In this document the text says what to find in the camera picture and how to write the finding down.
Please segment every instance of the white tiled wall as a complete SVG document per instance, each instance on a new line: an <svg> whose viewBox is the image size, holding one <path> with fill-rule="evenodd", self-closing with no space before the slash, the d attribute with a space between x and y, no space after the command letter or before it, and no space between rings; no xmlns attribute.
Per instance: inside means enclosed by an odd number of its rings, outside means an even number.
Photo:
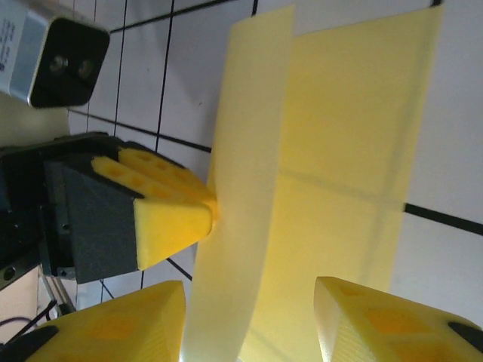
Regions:
<svg viewBox="0 0 483 362"><path fill-rule="evenodd" d="M72 132L87 128L135 140L206 179L228 31L234 22L251 15L254 0L175 0L172 19L169 1L65 1L71 6L74 2L76 9L88 17L95 15L97 22L115 32L90 105L81 114L78 109L70 112ZM290 2L260 0L258 9L264 12ZM321 22L326 28L342 26L429 3L324 0ZM480 223L482 18L483 2L447 0L408 195L408 203ZM176 265L192 275L194 255L192 247L144 275L122 275L104 284L116 297L139 288L141 280L147 287L173 278L183 280L189 295L189 278ZM481 235L406 215L392 291L483 324L482 259ZM79 286L78 305L96 304L101 295L102 300L110 298L98 282Z"/></svg>

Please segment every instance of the translucent yellow sheet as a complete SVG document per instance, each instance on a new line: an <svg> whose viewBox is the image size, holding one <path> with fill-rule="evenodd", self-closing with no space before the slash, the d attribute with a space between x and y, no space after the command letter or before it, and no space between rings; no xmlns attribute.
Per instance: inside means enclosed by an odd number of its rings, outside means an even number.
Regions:
<svg viewBox="0 0 483 362"><path fill-rule="evenodd" d="M183 360L321 360L313 284L387 290L441 8L293 36L231 34Z"/></svg>

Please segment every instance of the white tile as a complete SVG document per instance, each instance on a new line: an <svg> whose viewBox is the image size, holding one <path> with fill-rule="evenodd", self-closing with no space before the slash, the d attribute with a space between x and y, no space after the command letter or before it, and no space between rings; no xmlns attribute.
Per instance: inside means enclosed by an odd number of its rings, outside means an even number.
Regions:
<svg viewBox="0 0 483 362"><path fill-rule="evenodd" d="M99 132L107 132L110 136L114 135L114 124L110 124L105 121L99 121L98 119L89 118L89 125L88 131L99 131Z"/></svg>
<svg viewBox="0 0 483 362"><path fill-rule="evenodd" d="M115 120L118 95L119 64L121 61L122 34L112 34L96 87L89 105L89 114Z"/></svg>
<svg viewBox="0 0 483 362"><path fill-rule="evenodd" d="M391 292L483 325L483 237L405 214Z"/></svg>
<svg viewBox="0 0 483 362"><path fill-rule="evenodd" d="M186 300L189 300L189 295L191 294L191 281L166 260L145 270L143 286L145 288L151 287L162 281L182 281L184 284Z"/></svg>
<svg viewBox="0 0 483 362"><path fill-rule="evenodd" d="M123 141L134 141L150 149L155 149L156 147L156 137L137 130L131 130L118 125L115 129L115 135Z"/></svg>
<svg viewBox="0 0 483 362"><path fill-rule="evenodd" d="M483 2L447 2L409 202L483 222Z"/></svg>
<svg viewBox="0 0 483 362"><path fill-rule="evenodd" d="M171 260L173 260L191 276L193 276L195 269L196 249L197 244L194 244L171 257Z"/></svg>
<svg viewBox="0 0 483 362"><path fill-rule="evenodd" d="M141 272L135 271L104 279L104 285L109 289L109 292L111 292L114 298L133 293L141 288ZM104 290L103 302L109 299L111 299L110 295Z"/></svg>
<svg viewBox="0 0 483 362"><path fill-rule="evenodd" d="M229 29L252 6L238 0L174 18L161 133L211 146Z"/></svg>
<svg viewBox="0 0 483 362"><path fill-rule="evenodd" d="M68 8L68 9L73 9L74 8L74 0L59 0L59 5L62 5L65 8Z"/></svg>
<svg viewBox="0 0 483 362"><path fill-rule="evenodd" d="M74 109L75 111L79 111L79 112L87 114L87 113L89 113L89 103L86 103L83 106L72 107L71 109Z"/></svg>
<svg viewBox="0 0 483 362"><path fill-rule="evenodd" d="M70 134L85 133L88 125L88 117L69 112L69 130Z"/></svg>
<svg viewBox="0 0 483 362"><path fill-rule="evenodd" d="M167 140L159 140L158 153L189 168L204 183L208 179L211 154Z"/></svg>
<svg viewBox="0 0 483 362"><path fill-rule="evenodd" d="M76 281L68 281L68 280L64 280L64 279L61 279L61 281L62 281L64 288L66 288L66 292L67 292L67 295L70 298L70 301L72 302L74 307L76 307L76 303L77 303L77 282Z"/></svg>
<svg viewBox="0 0 483 362"><path fill-rule="evenodd" d="M108 30L124 24L125 0L96 0L96 23Z"/></svg>
<svg viewBox="0 0 483 362"><path fill-rule="evenodd" d="M169 21L125 32L118 121L157 131Z"/></svg>
<svg viewBox="0 0 483 362"><path fill-rule="evenodd" d="M74 1L75 15L80 15L82 19L94 21L96 13L96 0L77 0Z"/></svg>
<svg viewBox="0 0 483 362"><path fill-rule="evenodd" d="M100 303L102 285L99 281L79 284L77 287L77 310L89 308Z"/></svg>
<svg viewBox="0 0 483 362"><path fill-rule="evenodd" d="M126 25L171 12L171 0L128 0Z"/></svg>
<svg viewBox="0 0 483 362"><path fill-rule="evenodd" d="M296 0L258 0L257 14L266 13L288 5L296 4Z"/></svg>

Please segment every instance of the yellow paper strip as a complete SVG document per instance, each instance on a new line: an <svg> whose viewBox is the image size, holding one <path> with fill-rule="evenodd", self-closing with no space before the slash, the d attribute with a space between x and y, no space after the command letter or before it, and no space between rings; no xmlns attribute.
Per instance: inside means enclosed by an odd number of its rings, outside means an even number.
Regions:
<svg viewBox="0 0 483 362"><path fill-rule="evenodd" d="M243 361L321 360L315 278L387 289L440 14L293 37L288 8L234 28L185 361L235 360L252 312Z"/></svg>
<svg viewBox="0 0 483 362"><path fill-rule="evenodd" d="M198 246L185 362L235 360L250 323L275 196L293 10L231 32L211 175L220 219Z"/></svg>

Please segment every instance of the yellow 3d printed part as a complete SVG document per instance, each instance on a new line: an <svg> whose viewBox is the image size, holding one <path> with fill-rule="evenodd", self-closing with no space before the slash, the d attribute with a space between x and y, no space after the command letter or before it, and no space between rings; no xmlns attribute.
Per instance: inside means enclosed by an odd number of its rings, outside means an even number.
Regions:
<svg viewBox="0 0 483 362"><path fill-rule="evenodd" d="M138 149L123 149L119 152L119 162L129 168L151 177L153 180L170 186L193 200L210 207L213 218L217 218L217 199L206 185L190 170L177 167L152 153Z"/></svg>
<svg viewBox="0 0 483 362"><path fill-rule="evenodd" d="M427 305L320 277L314 308L324 362L483 361L483 353L450 326L481 328Z"/></svg>
<svg viewBox="0 0 483 362"><path fill-rule="evenodd" d="M231 31L184 362L320 361L315 278L389 287L441 7L295 35L298 6Z"/></svg>
<svg viewBox="0 0 483 362"><path fill-rule="evenodd" d="M123 160L130 154L129 151L122 151ZM208 235L217 205L214 197L204 202L206 199L203 196L209 195L208 191L204 190L205 186L190 171L169 164L148 152L132 150L131 154L141 155L143 158L137 159L140 163L149 157L151 164L140 165L137 168L139 172L134 169L136 167L131 167L136 166L136 163L129 157L129 165L108 157L96 157L91 164L99 175L144 196L133 200L137 265L140 270L144 270ZM151 169L159 168L154 162L163 164L163 170L159 173L179 169L171 172L181 175L181 181L163 183L161 177L150 177Z"/></svg>
<svg viewBox="0 0 483 362"><path fill-rule="evenodd" d="M77 311L43 325L59 333L28 362L178 362L185 319L181 281Z"/></svg>

